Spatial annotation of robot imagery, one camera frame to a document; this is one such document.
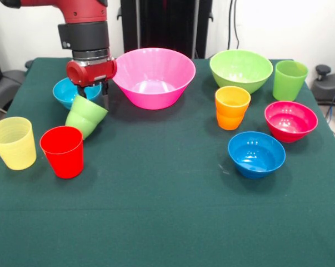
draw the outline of bowl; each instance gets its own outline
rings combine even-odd
[[[228,152],[239,172],[260,179],[282,166],[286,152],[275,138],[262,132],[242,132],[229,141]]]
[[[117,58],[113,81],[136,106],[159,110],[173,105],[193,80],[196,68],[185,55],[164,48],[143,48]]]
[[[309,107],[291,101],[268,105],[264,115],[271,134],[285,143],[298,141],[318,125],[318,117]]]
[[[87,99],[92,102],[97,102],[101,94],[102,85],[88,86],[84,89]],[[54,97],[68,110],[71,109],[72,102],[78,95],[77,86],[74,85],[69,78],[65,78],[54,86],[52,90]]]
[[[273,72],[267,58],[245,50],[226,50],[215,54],[209,63],[219,87],[238,86],[249,93],[257,91]]]

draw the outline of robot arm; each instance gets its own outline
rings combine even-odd
[[[117,72],[109,51],[107,0],[0,0],[5,6],[55,6],[63,13],[66,24],[58,26],[63,49],[72,50],[66,67],[67,76],[85,96],[86,86],[107,82]]]

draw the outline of light blue bowl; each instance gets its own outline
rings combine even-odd
[[[102,85],[89,86],[84,89],[87,99],[92,102],[97,102],[101,93]],[[54,86],[52,90],[54,97],[68,110],[71,109],[73,99],[78,94],[77,86],[74,85],[69,78],[65,78]]]
[[[228,152],[239,172],[260,179],[282,166],[286,152],[275,138],[262,132],[242,132],[229,141]]]

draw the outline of green bowl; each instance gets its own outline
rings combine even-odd
[[[249,93],[258,90],[273,72],[267,58],[245,50],[217,53],[209,65],[219,87],[238,86]]]

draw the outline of magenta bowl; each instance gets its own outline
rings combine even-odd
[[[309,107],[291,101],[268,105],[264,115],[271,134],[285,143],[298,141],[318,125],[318,117]]]
[[[188,57],[164,48],[130,51],[117,65],[113,81],[134,105],[148,110],[173,105],[196,74]]]

